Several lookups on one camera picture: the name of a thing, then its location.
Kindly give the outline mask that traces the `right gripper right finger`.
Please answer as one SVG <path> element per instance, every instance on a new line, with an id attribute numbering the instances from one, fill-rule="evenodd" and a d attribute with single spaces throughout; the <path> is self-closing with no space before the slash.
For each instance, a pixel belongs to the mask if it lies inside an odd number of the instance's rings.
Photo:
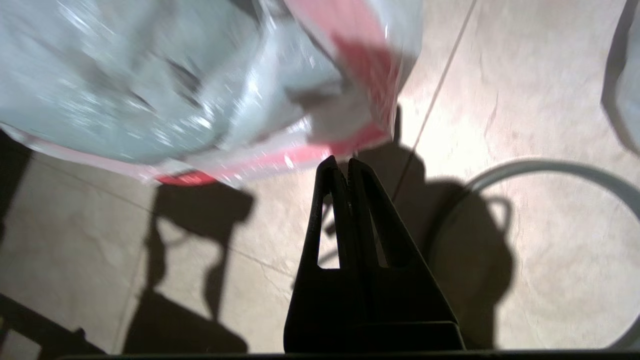
<path id="1" fill-rule="evenodd" d="M 463 351 L 458 321 L 375 171 L 348 168 L 365 342 L 391 352 Z"/>

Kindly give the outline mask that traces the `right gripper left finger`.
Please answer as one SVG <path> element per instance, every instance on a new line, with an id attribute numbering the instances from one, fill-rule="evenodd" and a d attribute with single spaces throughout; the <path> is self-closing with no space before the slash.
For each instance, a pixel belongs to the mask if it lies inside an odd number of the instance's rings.
<path id="1" fill-rule="evenodd" d="M 318 264 L 326 196 L 333 201 L 338 269 Z M 352 189 L 338 160 L 330 155 L 315 173 L 310 216 L 283 333 L 286 353 L 368 351 L 365 250 L 364 226 L 354 207 Z"/>

